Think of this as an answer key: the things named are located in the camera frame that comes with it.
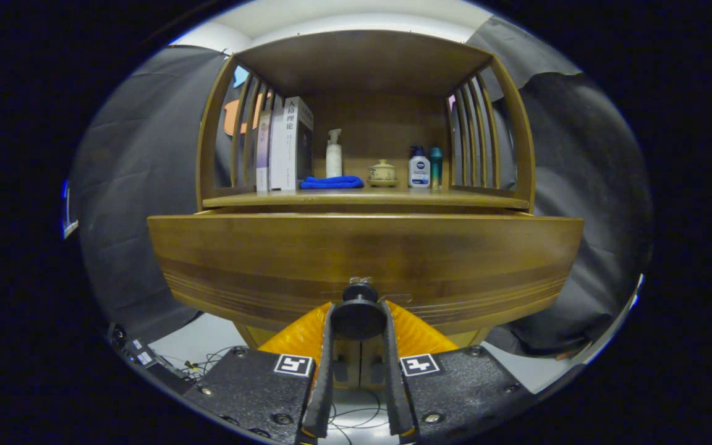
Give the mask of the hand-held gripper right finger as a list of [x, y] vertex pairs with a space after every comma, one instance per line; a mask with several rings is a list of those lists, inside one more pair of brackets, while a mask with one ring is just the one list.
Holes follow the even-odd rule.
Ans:
[[538, 403], [486, 347], [401, 353], [405, 321], [421, 319], [392, 302], [385, 312], [383, 355], [390, 432], [401, 441], [467, 441]]

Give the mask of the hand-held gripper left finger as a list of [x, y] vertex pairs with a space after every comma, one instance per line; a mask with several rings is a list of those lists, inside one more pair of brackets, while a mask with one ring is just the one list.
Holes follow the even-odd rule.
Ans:
[[184, 400], [260, 441], [318, 443], [333, 403], [333, 310], [322, 304], [257, 349], [230, 347]]

